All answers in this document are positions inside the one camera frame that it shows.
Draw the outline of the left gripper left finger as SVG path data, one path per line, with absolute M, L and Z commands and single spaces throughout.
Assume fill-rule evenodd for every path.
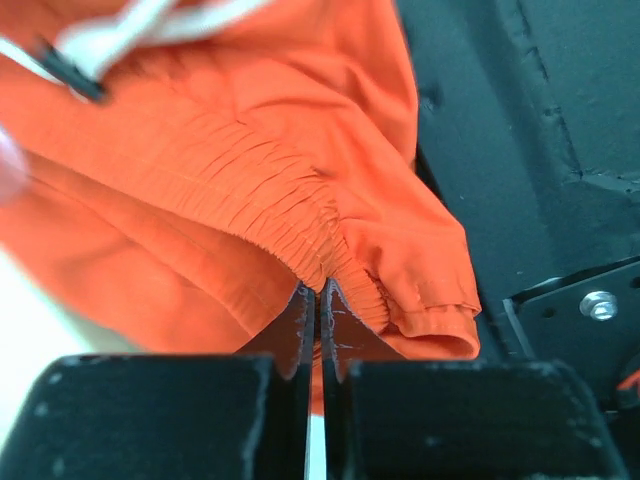
M 231 355 L 83 354 L 37 378 L 5 479 L 303 479 L 315 296 Z

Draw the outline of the orange shorts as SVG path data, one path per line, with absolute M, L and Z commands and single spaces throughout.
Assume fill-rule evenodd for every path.
M 106 85 L 92 105 L 1 61 L 31 174 L 1 243 L 57 303 L 148 350 L 231 353 L 334 280 L 398 353 L 479 354 L 465 232 L 413 169 L 393 2 L 276 1 Z

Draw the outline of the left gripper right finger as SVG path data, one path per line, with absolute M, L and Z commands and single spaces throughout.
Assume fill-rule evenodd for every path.
M 321 295 L 331 479 L 627 479 L 586 384 L 559 362 L 406 361 L 329 281 Z

